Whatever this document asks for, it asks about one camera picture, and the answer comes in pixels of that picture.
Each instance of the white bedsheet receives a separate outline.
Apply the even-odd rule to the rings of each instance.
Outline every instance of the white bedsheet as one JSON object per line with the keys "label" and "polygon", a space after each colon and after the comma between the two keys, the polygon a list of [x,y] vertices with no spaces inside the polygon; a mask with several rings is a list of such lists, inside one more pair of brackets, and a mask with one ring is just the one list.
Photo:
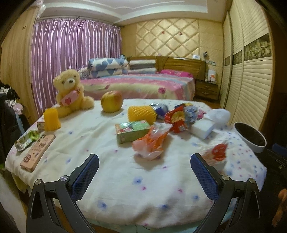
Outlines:
{"label": "white bedsheet", "polygon": [[[128,121],[128,107],[152,102],[163,102],[173,109],[183,101],[129,99],[124,101],[122,112],[115,114],[103,113],[100,102],[96,101],[94,109],[78,111],[61,119],[62,127],[54,132],[55,140],[33,173],[20,168],[29,148],[19,153],[13,147],[5,167],[32,188],[36,179],[56,181],[62,175],[70,175],[91,153],[97,154],[99,170],[82,200],[77,201],[85,217],[154,228],[204,218],[213,202],[207,198],[190,168],[190,156],[224,140],[228,141],[224,173],[233,180],[246,181],[253,177],[261,190],[266,168],[228,128],[214,130],[206,140],[188,132],[170,133],[165,139],[161,158],[151,162],[135,159],[131,143],[117,145],[115,124]],[[204,103],[192,103],[204,111],[210,110]]]}

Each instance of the sliding wardrobe door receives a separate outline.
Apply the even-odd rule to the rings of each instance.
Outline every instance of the sliding wardrobe door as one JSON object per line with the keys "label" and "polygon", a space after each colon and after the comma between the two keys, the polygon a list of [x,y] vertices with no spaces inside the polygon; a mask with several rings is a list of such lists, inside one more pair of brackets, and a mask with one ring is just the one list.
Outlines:
{"label": "sliding wardrobe door", "polygon": [[259,128],[267,107],[272,52],[267,21],[254,0],[235,0],[243,35],[243,76],[232,122],[241,121]]}
{"label": "sliding wardrobe door", "polygon": [[220,89],[220,106],[222,108],[225,108],[231,78],[231,64],[232,64],[232,50],[233,50],[231,22],[228,12],[226,14],[226,18],[223,24],[223,35],[224,35],[224,66],[223,66],[223,75]]}
{"label": "sliding wardrobe door", "polygon": [[231,114],[230,123],[237,107],[243,74],[243,35],[239,18],[238,7],[233,1],[230,8],[230,21],[232,27],[233,58],[230,87],[225,109]]}

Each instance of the pink pillow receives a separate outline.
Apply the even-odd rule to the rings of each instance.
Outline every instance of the pink pillow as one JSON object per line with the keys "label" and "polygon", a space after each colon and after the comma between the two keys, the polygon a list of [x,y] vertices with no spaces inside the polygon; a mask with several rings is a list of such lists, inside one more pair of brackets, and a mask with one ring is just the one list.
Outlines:
{"label": "pink pillow", "polygon": [[175,76],[178,76],[178,77],[193,78],[193,75],[191,73],[184,72],[184,71],[172,70],[172,69],[163,69],[160,73],[161,74],[175,75]]}

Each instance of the juice box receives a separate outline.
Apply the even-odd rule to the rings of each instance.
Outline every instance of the juice box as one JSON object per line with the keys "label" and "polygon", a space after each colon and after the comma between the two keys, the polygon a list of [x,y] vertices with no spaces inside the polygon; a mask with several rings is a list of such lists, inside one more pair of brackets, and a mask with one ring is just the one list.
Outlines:
{"label": "juice box", "polygon": [[148,133],[150,125],[145,121],[132,121],[116,124],[117,142],[119,144],[135,141]]}
{"label": "juice box", "polygon": [[44,120],[44,116],[41,116],[38,120],[37,120],[37,128],[38,130],[45,130],[45,120]]}

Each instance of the yellow teddy bear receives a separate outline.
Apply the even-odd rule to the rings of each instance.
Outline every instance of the yellow teddy bear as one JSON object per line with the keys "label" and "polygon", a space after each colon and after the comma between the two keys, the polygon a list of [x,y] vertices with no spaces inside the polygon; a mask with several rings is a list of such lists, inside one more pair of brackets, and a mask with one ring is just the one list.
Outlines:
{"label": "yellow teddy bear", "polygon": [[79,73],[74,69],[62,72],[53,80],[53,85],[58,89],[56,101],[58,116],[65,117],[79,109],[89,109],[94,106],[94,99],[84,96],[84,86],[81,84]]}

